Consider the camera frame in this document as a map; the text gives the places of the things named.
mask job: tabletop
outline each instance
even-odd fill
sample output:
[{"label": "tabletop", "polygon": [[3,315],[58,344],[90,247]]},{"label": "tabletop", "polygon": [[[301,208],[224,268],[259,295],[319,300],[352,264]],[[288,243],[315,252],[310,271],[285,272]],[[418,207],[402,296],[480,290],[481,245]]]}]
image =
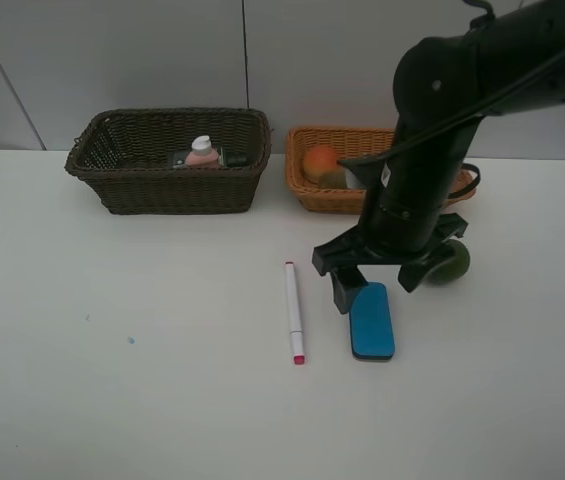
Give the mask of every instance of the tabletop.
[{"label": "tabletop", "polygon": [[396,338],[365,363],[310,263],[356,218],[303,210],[282,156],[212,217],[110,215],[65,158],[0,151],[0,480],[565,478],[565,162],[475,161],[456,283],[363,269]]}]

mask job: pink bottle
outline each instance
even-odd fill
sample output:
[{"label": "pink bottle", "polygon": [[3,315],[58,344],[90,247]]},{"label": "pink bottle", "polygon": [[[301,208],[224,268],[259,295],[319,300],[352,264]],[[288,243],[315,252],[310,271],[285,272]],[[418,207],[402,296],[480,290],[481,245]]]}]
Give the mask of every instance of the pink bottle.
[{"label": "pink bottle", "polygon": [[187,155],[184,162],[187,166],[219,168],[220,162],[218,162],[218,159],[220,155],[211,145],[211,138],[208,135],[203,135],[193,140],[191,149],[191,153]]}]

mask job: marker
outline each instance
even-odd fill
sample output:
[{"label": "marker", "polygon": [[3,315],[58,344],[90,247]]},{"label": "marker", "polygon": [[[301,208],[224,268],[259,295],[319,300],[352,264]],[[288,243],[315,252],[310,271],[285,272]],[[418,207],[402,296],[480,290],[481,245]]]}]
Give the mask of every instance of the marker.
[{"label": "marker", "polygon": [[298,300],[298,284],[295,281],[293,262],[286,262],[286,303],[289,311],[289,330],[291,332],[291,350],[293,363],[304,365],[304,345],[302,342],[302,321],[300,319],[300,302]]}]

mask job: blue sponge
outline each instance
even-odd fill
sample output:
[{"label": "blue sponge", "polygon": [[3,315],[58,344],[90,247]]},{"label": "blue sponge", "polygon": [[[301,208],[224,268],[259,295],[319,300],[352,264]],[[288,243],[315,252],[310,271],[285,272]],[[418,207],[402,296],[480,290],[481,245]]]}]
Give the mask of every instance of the blue sponge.
[{"label": "blue sponge", "polygon": [[389,360],[395,353],[389,296],[381,283],[362,289],[349,312],[351,349],[360,360]]}]

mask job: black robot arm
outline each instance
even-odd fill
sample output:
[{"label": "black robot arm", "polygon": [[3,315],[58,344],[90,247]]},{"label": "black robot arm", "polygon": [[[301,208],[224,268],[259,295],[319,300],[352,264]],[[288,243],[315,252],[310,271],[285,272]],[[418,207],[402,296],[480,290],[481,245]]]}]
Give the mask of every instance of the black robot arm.
[{"label": "black robot arm", "polygon": [[392,148],[341,161],[367,188],[362,215],[313,253],[341,313],[367,285],[358,265],[401,265],[398,280],[411,292],[453,260],[448,241],[467,223],[441,210],[485,116],[565,104],[565,0],[500,18],[484,0],[464,1],[486,12],[469,32],[425,38],[398,65]]}]

